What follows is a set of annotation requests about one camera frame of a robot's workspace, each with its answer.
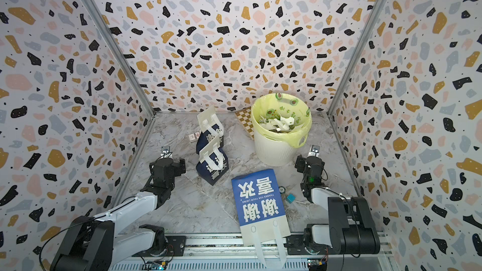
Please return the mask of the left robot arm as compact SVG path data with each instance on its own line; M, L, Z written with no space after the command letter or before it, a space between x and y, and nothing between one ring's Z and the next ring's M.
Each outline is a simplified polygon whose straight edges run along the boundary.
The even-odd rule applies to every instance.
M171 260L183 255L186 238L168 239L163 227L144 224L133 233L123 233L170 199L175 179L186 172L186 163L184 159L158 158L149 165L149 172L148 181L136 195L104 213L74 219L63 230L65 236L50 270L109 270L132 256Z

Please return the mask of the blue white bag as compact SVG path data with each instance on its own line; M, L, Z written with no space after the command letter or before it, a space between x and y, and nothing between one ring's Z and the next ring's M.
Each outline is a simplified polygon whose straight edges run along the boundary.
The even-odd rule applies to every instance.
M274 170L237 176L232 179L232 188L243 245L253 246L265 267L283 268L287 262L284 238L291 232ZM266 258L264 242L274 242L275 259Z
M224 146L224 126L216 114L214 106L197 115L198 124L200 126L200 136L196 145L196 153L200 151L216 136L220 138L220 147Z

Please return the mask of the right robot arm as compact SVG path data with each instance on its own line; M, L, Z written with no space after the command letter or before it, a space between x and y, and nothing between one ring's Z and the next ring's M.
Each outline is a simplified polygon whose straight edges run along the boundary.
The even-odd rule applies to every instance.
M309 252L328 250L334 254L354 257L380 252L380 238L363 197L346 197L323 182L325 163L317 156L299 155L295 162L303 175L300 184L303 196L328 213L326 225L308 224L303 233L303 245Z

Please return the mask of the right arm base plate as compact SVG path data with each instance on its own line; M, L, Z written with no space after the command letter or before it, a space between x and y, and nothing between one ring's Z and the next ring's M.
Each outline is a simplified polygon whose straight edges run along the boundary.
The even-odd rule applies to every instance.
M308 246L302 234L293 234L286 237L284 243L288 255L335 255L335 251L326 245Z

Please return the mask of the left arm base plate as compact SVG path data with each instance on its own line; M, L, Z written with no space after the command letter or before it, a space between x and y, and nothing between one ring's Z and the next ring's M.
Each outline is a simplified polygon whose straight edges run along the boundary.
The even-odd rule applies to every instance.
M183 257L187 236L168 235L166 237L155 238L153 245L142 252L142 257L148 258L173 258Z

